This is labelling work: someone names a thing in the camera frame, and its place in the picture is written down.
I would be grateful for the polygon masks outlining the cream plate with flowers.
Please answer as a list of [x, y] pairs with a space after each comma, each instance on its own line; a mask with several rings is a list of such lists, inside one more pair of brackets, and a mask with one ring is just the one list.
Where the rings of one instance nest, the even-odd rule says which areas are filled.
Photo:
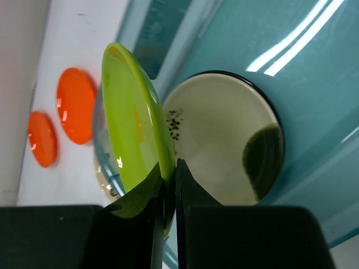
[[[104, 195], [110, 202], [113, 202], [121, 198], [125, 192], [119, 178], [119, 172], [108, 131], [101, 131], [96, 142], [98, 143], [95, 145], [98, 145], [102, 150], [100, 153], [97, 153], [96, 150], [94, 150], [93, 162], [96, 178]], [[120, 187], [119, 193], [110, 184], [109, 181], [111, 180], [111, 177], [116, 178]]]

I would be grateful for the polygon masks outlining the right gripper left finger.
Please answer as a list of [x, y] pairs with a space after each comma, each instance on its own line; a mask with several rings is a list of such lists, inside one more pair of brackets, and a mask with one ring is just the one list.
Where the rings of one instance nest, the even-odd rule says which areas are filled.
[[106, 207], [1, 208], [2, 268], [161, 268], [159, 166]]

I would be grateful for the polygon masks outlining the cream plate with black patch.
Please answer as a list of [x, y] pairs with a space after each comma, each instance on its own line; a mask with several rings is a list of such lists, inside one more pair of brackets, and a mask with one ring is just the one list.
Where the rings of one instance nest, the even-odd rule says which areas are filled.
[[219, 203], [252, 206], [271, 190], [284, 160], [284, 135], [268, 99], [247, 79], [207, 71], [164, 101], [175, 157]]

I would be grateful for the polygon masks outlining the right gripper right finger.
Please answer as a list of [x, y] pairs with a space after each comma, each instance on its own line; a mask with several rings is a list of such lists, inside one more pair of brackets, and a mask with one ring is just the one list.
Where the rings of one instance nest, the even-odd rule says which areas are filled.
[[313, 214], [294, 206], [224, 206], [176, 167], [179, 268], [334, 268]]

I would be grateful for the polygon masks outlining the green plate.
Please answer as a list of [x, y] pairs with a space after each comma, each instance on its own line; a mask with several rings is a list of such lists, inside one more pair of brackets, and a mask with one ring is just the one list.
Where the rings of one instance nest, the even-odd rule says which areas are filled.
[[132, 53], [110, 43], [102, 60], [102, 94], [114, 157], [126, 192], [159, 165], [164, 187], [164, 236], [174, 215], [174, 149], [155, 88]]

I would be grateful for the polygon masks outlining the orange plate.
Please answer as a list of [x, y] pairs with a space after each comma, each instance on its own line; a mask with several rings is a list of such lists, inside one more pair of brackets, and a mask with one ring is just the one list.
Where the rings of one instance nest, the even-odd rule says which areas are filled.
[[56, 107], [59, 121], [67, 137], [75, 144], [88, 143], [92, 135], [92, 119], [96, 85], [84, 71], [70, 67], [58, 80]]
[[30, 113], [27, 135], [38, 164], [43, 168], [53, 165], [58, 155], [58, 143], [53, 123], [46, 113], [38, 110]]

